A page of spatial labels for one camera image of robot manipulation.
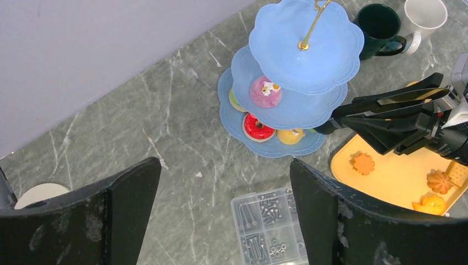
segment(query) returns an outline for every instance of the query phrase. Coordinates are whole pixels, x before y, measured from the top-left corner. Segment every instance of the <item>yellow tray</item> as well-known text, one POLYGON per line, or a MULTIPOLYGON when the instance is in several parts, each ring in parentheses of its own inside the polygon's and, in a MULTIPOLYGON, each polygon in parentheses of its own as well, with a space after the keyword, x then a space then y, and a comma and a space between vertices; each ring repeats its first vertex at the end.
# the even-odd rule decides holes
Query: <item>yellow tray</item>
MULTIPOLYGON (((398 156, 393 152, 380 155, 356 135, 332 158, 330 168, 340 182, 377 199, 412 210, 411 202, 419 203, 422 197, 436 194, 427 186, 427 174, 433 169, 446 171, 449 163, 450 160, 425 148, 409 156, 398 156), (352 159, 361 152, 370 155, 375 162, 375 170, 368 176, 361 175, 353 168, 352 159)), ((468 181, 460 188, 453 186, 447 194, 437 195, 445 199, 449 210, 467 189, 468 181)))

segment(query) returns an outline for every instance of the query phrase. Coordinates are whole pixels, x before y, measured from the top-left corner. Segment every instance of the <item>clear plastic organizer box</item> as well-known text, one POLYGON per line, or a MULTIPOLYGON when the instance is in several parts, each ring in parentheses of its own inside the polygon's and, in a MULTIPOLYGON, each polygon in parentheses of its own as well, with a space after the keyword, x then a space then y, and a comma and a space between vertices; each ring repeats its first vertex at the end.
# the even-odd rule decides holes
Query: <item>clear plastic organizer box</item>
POLYGON ((308 264, 291 187, 231 201, 246 265, 308 264))

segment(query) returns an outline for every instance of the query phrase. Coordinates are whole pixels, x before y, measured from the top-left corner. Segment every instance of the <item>white wall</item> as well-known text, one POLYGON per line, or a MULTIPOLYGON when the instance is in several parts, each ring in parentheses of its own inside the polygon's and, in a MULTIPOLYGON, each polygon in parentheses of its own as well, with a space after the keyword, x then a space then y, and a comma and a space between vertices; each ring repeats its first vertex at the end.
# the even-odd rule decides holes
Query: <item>white wall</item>
POLYGON ((0 0, 0 158, 254 0, 0 0))

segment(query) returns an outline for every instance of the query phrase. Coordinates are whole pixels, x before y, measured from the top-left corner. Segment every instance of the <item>orange cookie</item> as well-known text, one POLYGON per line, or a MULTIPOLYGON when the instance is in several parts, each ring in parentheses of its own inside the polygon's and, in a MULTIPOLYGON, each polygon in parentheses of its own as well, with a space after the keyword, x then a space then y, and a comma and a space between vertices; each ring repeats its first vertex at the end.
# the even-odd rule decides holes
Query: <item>orange cookie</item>
POLYGON ((427 186, 432 189, 433 192, 440 194, 447 194, 449 189, 453 186, 450 178, 445 172, 435 171, 427 175, 427 186))
POLYGON ((371 171, 374 171, 374 166, 375 162, 372 161, 372 157, 364 153, 360 153, 359 156, 354 158, 354 169, 363 175, 368 175, 371 171))
POLYGON ((445 203, 444 198, 431 195, 424 197, 420 204, 413 202, 413 209, 421 213, 442 215, 447 209, 447 203, 445 203))

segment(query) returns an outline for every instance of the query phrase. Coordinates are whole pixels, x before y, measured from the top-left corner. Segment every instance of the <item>blue cake stand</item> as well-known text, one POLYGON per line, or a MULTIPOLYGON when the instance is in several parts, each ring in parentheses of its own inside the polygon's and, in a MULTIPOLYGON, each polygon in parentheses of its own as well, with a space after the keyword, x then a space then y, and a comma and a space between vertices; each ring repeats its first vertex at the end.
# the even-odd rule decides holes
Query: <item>blue cake stand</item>
POLYGON ((232 90, 239 105, 266 126, 278 130, 309 129, 322 125, 330 118, 333 110, 343 103, 348 93, 346 83, 318 95, 283 89, 280 103, 265 109, 255 105, 250 98, 252 83, 264 74, 248 46, 234 55, 231 71, 234 78, 232 90))
MULTIPOLYGON (((326 1, 319 2, 324 6, 326 1)), ((257 14, 249 46, 262 72, 275 84, 302 94, 323 94, 351 80, 359 70, 363 32, 343 7, 331 2, 309 40, 299 49, 317 15, 314 0, 282 0, 257 14)))
POLYGON ((267 158, 287 155, 303 156, 315 152, 323 144, 325 136, 305 130, 306 136, 296 145, 285 145, 276 135, 266 142, 254 142, 244 134, 242 126, 246 113, 237 111, 229 102, 229 90, 233 85, 231 69, 227 69, 218 83, 218 96, 221 103, 221 123, 229 134, 242 141, 252 152, 267 158))

